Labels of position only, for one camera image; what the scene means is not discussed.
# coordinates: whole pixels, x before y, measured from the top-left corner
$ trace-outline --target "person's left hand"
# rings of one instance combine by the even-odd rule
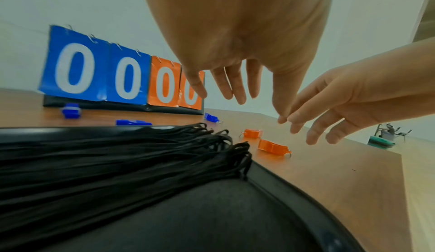
[[[196,93],[207,92],[199,71],[210,70],[226,99],[246,102],[260,92],[262,65],[273,72],[272,103],[284,123],[313,60],[331,0],[147,0]]]

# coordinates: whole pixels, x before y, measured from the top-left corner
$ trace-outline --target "wooden floor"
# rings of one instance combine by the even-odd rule
[[[396,140],[390,151],[402,155],[414,251],[435,252],[435,143]]]

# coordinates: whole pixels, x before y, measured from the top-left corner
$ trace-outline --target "table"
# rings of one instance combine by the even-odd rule
[[[79,120],[65,120],[58,108],[43,108],[43,96],[0,90],[0,127],[113,126],[116,119],[145,120],[153,125],[204,122],[202,116],[131,111],[83,110]],[[305,144],[304,128],[291,135],[289,125],[257,113],[206,110],[223,120],[208,123],[228,129],[234,142],[249,141],[253,160],[308,193],[356,237],[368,252],[412,251],[401,155],[343,140]],[[257,149],[258,140],[239,138],[244,129],[263,129],[263,139],[287,145],[292,157]]]

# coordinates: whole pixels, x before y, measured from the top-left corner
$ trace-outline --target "wall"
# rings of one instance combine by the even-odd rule
[[[318,54],[303,87],[330,68],[406,44],[422,3],[333,0]],[[70,24],[76,31],[176,60],[145,0],[0,0],[0,87],[37,89],[50,24]],[[260,96],[239,106],[234,99],[222,97],[208,73],[206,107],[276,116],[271,84],[271,74],[264,71]],[[362,131],[351,139],[366,143],[371,132]]]

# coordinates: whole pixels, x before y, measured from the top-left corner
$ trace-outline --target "hand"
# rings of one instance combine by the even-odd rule
[[[331,0],[147,0],[196,93],[207,92],[198,72],[210,70],[226,99],[246,102],[260,92],[261,70],[273,72],[272,103],[286,121],[313,60]]]
[[[336,144],[363,128],[435,114],[435,39],[407,45],[327,71],[296,97],[291,133],[318,116],[307,133],[316,144],[326,135]]]

